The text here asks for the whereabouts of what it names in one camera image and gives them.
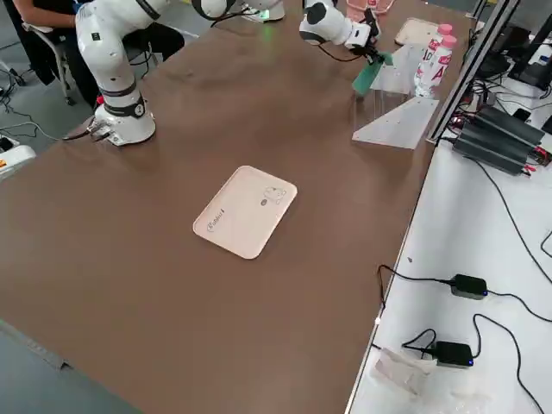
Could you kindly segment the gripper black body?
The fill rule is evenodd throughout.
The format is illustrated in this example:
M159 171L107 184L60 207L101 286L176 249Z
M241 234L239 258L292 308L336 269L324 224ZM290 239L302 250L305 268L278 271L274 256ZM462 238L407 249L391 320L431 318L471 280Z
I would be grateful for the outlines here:
M369 41L372 45L375 45L381 36L381 29L373 9L367 8L365 10L365 23L370 27Z

